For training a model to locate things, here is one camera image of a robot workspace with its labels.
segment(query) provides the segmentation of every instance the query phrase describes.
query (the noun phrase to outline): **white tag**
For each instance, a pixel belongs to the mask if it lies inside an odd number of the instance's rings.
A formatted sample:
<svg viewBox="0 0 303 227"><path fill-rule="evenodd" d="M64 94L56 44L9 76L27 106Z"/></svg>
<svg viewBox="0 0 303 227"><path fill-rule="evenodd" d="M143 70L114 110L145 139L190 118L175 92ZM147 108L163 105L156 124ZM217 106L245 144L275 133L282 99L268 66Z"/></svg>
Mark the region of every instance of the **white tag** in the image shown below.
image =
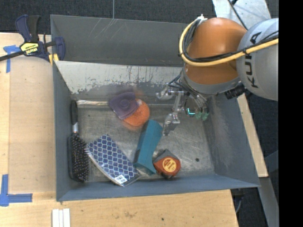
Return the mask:
<svg viewBox="0 0 303 227"><path fill-rule="evenodd" d="M123 175L115 177L115 180L120 184L127 182L127 179Z"/></svg>

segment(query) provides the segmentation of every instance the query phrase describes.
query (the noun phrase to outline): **orange tape measure label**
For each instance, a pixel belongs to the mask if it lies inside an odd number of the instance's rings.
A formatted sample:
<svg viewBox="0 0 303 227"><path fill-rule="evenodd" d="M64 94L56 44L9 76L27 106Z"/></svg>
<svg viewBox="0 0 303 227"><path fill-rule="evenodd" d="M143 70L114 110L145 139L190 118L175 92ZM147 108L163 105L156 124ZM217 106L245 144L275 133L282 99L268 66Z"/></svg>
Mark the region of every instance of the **orange tape measure label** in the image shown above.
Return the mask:
<svg viewBox="0 0 303 227"><path fill-rule="evenodd" d="M169 158L166 158L165 160L163 160L162 166L165 171L173 172L177 168L177 163L173 158L169 157Z"/></svg>

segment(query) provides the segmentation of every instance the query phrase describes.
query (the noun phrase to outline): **hairbrush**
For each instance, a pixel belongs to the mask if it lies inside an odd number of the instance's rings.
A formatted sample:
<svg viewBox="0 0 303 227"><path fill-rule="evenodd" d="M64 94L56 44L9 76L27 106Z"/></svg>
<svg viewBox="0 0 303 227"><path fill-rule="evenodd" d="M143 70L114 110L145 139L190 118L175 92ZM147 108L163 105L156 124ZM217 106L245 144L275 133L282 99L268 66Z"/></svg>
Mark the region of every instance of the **hairbrush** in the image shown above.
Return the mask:
<svg viewBox="0 0 303 227"><path fill-rule="evenodd" d="M68 164L70 178L77 182L86 182L90 174L90 159L85 152L86 143L79 135L78 107L71 101L72 134L68 138Z"/></svg>

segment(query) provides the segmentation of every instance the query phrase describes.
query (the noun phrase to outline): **teal foam block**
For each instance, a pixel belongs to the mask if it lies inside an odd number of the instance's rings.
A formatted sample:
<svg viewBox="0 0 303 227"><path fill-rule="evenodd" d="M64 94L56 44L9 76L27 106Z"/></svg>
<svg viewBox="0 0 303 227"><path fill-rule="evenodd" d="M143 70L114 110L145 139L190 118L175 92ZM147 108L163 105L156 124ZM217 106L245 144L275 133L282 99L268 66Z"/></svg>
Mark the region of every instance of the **teal foam block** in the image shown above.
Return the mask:
<svg viewBox="0 0 303 227"><path fill-rule="evenodd" d="M162 129L157 121L149 120L139 138L133 164L149 175L157 173L152 164L152 155L162 137Z"/></svg>

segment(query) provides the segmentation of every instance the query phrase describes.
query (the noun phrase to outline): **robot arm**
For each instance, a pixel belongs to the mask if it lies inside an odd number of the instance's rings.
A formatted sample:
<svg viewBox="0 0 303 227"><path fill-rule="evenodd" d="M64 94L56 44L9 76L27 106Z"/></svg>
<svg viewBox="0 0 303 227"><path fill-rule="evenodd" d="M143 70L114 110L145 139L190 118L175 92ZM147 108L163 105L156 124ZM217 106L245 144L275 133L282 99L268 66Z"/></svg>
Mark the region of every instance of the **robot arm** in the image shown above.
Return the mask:
<svg viewBox="0 0 303 227"><path fill-rule="evenodd" d="M163 135L180 124L178 113L205 120L208 98L220 93L231 99L248 90L277 101L278 22L268 19L246 30L227 18L200 16L189 24L179 42L184 67L157 94L163 100L176 97Z"/></svg>

